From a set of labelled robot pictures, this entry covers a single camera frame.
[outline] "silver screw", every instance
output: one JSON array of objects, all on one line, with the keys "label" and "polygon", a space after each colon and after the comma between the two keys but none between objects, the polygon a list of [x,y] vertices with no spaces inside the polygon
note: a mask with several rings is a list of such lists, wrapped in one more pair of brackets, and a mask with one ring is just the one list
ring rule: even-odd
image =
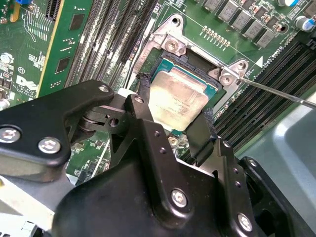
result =
[{"label": "silver screw", "polygon": [[174,204],[176,204],[178,207],[185,207],[188,203],[184,193],[178,189],[172,190],[171,197]]},{"label": "silver screw", "polygon": [[179,140],[176,137],[168,137],[168,141],[169,141],[170,145],[173,147],[177,146],[179,143]]},{"label": "silver screw", "polygon": [[252,231],[252,224],[250,222],[250,220],[248,219],[248,217],[246,217],[244,214],[239,213],[238,214],[238,220],[239,223],[241,225],[241,227],[245,230],[245,231]]},{"label": "silver screw", "polygon": [[138,96],[135,96],[134,99],[135,99],[138,103],[141,103],[141,104],[144,102],[143,99],[140,98],[140,97],[138,97]]},{"label": "silver screw", "polygon": [[253,159],[250,159],[250,160],[249,160],[249,163],[250,163],[252,166],[257,167],[257,164],[256,164],[256,162],[255,162]]},{"label": "silver screw", "polygon": [[59,152],[61,145],[54,137],[46,137],[39,142],[40,151],[46,154],[55,154]]},{"label": "silver screw", "polygon": [[178,50],[179,44],[177,41],[170,39],[166,42],[165,47],[170,53],[174,53]]},{"label": "silver screw", "polygon": [[231,147],[227,141],[223,141],[225,147]]},{"label": "silver screw", "polygon": [[21,133],[12,127],[0,128],[0,142],[13,143],[19,140]]},{"label": "silver screw", "polygon": [[109,92],[109,89],[108,89],[106,86],[104,86],[104,85],[99,86],[99,90],[101,90],[101,91],[103,91],[103,92],[105,92],[105,93],[108,93],[108,92]]}]

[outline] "screw head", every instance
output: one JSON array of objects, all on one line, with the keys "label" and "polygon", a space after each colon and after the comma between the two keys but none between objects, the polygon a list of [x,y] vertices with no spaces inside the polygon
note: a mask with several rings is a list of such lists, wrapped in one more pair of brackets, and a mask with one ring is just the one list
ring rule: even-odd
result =
[{"label": "screw head", "polygon": [[39,142],[39,150],[46,154],[55,154],[59,152],[61,145],[54,137],[46,137]]},{"label": "screw head", "polygon": [[174,204],[176,204],[178,207],[185,207],[188,203],[187,197],[184,195],[182,191],[178,189],[172,190],[171,198]]},{"label": "screw head", "polygon": [[252,224],[250,222],[250,220],[248,219],[248,217],[246,217],[244,214],[239,213],[238,214],[238,221],[241,225],[241,227],[245,230],[245,231],[252,231]]},{"label": "screw head", "polygon": [[175,51],[178,50],[179,44],[177,41],[170,39],[166,42],[165,47],[168,52],[174,53]]},{"label": "screw head", "polygon": [[13,143],[19,140],[21,133],[12,127],[0,128],[0,142],[2,143]]},{"label": "screw head", "polygon": [[101,91],[103,91],[105,93],[109,92],[109,89],[105,85],[99,86],[99,90],[101,90]]},{"label": "screw head", "polygon": [[250,159],[250,160],[249,160],[249,163],[250,163],[252,166],[257,167],[257,164],[256,164],[256,162],[255,162],[253,159]]},{"label": "screw head", "polygon": [[227,141],[223,141],[223,144],[225,145],[225,147],[231,147],[231,145],[229,145]]},{"label": "screw head", "polygon": [[135,96],[134,99],[138,102],[138,103],[144,103],[143,99],[140,98],[139,96]]}]

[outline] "metal screw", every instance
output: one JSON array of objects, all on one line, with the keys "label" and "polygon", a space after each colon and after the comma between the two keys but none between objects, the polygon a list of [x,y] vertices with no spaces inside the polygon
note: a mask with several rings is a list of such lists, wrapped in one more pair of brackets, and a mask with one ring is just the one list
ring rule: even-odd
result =
[{"label": "metal screw", "polygon": [[135,99],[138,103],[141,103],[141,104],[144,102],[143,99],[140,98],[140,97],[138,97],[138,96],[135,96],[134,99]]},{"label": "metal screw", "polygon": [[12,127],[0,128],[0,142],[2,143],[13,143],[19,140],[21,133]]},{"label": "metal screw", "polygon": [[245,231],[252,231],[252,224],[250,222],[250,220],[248,219],[248,217],[246,217],[244,214],[239,213],[238,214],[238,220],[239,223],[241,225],[241,227],[245,230]]},{"label": "metal screw", "polygon": [[168,141],[172,146],[176,146],[179,143],[179,140],[176,137],[168,137]]},{"label": "metal screw", "polygon": [[170,53],[174,53],[178,50],[179,44],[177,41],[170,39],[166,42],[165,47]]},{"label": "metal screw", "polygon": [[59,152],[61,145],[54,137],[46,137],[39,142],[40,151],[46,154],[55,154]]},{"label": "metal screw", "polygon": [[171,192],[171,197],[178,207],[185,207],[187,205],[187,198],[184,193],[178,189],[174,189]]},{"label": "metal screw", "polygon": [[253,159],[250,159],[250,160],[249,160],[249,163],[250,163],[252,166],[257,167],[257,164],[256,164],[256,162],[255,162]]},{"label": "metal screw", "polygon": [[104,86],[104,85],[99,86],[99,90],[101,90],[101,91],[103,91],[103,92],[105,92],[105,93],[108,93],[108,92],[109,92],[109,89],[108,89],[106,86]]},{"label": "metal screw", "polygon": [[219,77],[219,82],[224,86],[231,85],[233,81],[233,76],[229,73],[224,73]]},{"label": "metal screw", "polygon": [[231,147],[231,145],[229,145],[227,141],[223,141],[223,144],[225,145],[225,147]]}]

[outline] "screwdriver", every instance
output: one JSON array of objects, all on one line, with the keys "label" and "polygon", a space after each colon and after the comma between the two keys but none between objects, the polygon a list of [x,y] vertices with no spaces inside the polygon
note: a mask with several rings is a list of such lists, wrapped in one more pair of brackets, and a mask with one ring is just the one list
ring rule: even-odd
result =
[{"label": "screwdriver", "polygon": [[270,87],[265,86],[265,85],[261,85],[261,84],[259,84],[257,82],[254,82],[254,81],[251,81],[251,80],[248,80],[248,79],[245,79],[245,78],[238,77],[238,79],[240,81],[243,81],[244,83],[247,83],[248,85],[252,85],[252,86],[254,86],[256,88],[265,90],[265,91],[270,92],[270,93],[272,93],[274,95],[278,95],[278,96],[281,96],[281,97],[283,97],[285,99],[291,100],[293,102],[300,103],[301,105],[305,105],[305,106],[307,106],[309,108],[316,109],[316,104],[313,103],[313,102],[310,102],[310,101],[307,101],[307,100],[303,100],[303,99],[301,99],[299,97],[286,94],[286,93],[284,93],[282,91],[270,88]]}]

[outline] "capacitor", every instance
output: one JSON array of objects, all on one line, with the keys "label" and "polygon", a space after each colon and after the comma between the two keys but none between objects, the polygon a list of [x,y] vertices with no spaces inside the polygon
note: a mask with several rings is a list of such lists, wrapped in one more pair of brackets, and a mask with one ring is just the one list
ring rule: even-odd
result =
[{"label": "capacitor", "polygon": [[315,25],[315,21],[312,18],[306,16],[299,16],[295,20],[295,26],[305,32],[310,31]]},{"label": "capacitor", "polygon": [[6,99],[0,99],[0,111],[10,107],[10,102]]},{"label": "capacitor", "polygon": [[277,0],[279,6],[295,6],[299,0]]}]

